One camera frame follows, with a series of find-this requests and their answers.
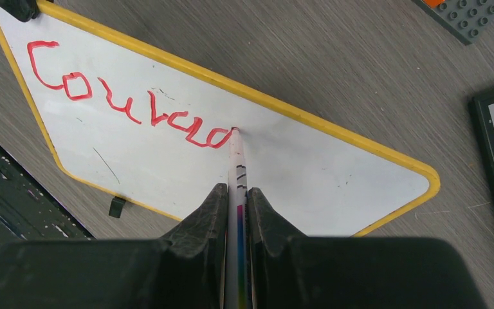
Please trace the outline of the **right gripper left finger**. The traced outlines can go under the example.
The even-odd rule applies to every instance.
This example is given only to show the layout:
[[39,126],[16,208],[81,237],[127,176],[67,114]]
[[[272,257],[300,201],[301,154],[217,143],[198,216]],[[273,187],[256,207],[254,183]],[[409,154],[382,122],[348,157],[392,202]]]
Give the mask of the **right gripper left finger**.
[[0,250],[0,308],[221,308],[228,188],[156,239],[21,241]]

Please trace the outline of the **red whiteboard marker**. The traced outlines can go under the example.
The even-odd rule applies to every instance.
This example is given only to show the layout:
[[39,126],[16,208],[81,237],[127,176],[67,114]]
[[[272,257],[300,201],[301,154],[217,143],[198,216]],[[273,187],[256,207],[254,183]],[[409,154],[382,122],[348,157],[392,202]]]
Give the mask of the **red whiteboard marker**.
[[241,134],[233,127],[229,139],[228,219],[226,231],[225,308],[249,308],[248,246],[245,210],[247,168]]

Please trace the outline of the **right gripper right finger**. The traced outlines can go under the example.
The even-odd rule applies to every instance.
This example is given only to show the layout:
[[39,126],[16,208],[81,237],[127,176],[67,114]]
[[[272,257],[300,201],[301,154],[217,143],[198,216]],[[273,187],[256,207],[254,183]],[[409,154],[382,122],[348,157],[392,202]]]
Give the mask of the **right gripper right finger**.
[[248,193],[255,308],[484,308],[464,260],[435,238],[307,236]]

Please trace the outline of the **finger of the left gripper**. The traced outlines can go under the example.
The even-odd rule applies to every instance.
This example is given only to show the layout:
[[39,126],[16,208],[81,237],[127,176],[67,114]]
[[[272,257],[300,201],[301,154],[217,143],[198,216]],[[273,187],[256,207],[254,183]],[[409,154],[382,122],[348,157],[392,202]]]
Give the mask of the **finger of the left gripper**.
[[26,23],[39,16],[36,0],[0,0],[0,8],[22,23]]

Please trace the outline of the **yellow framed whiteboard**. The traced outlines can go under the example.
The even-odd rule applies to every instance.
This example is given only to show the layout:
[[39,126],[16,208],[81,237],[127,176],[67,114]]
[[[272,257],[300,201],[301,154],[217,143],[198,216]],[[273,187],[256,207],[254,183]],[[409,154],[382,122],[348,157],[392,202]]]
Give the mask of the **yellow framed whiteboard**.
[[230,168],[303,233],[361,236],[434,197],[429,165],[49,1],[0,45],[58,167],[175,220]]

